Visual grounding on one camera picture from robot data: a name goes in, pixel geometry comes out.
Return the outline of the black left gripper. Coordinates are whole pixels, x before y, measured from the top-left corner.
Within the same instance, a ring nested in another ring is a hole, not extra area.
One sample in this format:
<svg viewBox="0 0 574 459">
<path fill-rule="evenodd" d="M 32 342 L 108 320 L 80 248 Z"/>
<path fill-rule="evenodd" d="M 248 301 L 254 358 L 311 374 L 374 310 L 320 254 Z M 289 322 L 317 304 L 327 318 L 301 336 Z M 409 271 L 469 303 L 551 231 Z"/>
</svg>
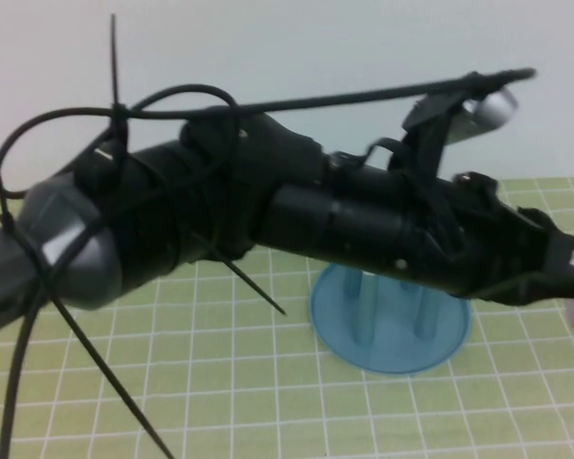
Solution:
<svg viewBox="0 0 574 459">
<path fill-rule="evenodd" d="M 498 261 L 486 299 L 521 307 L 547 299 L 574 299 L 574 235 L 538 208 L 517 207 L 502 217 Z"/>
</svg>

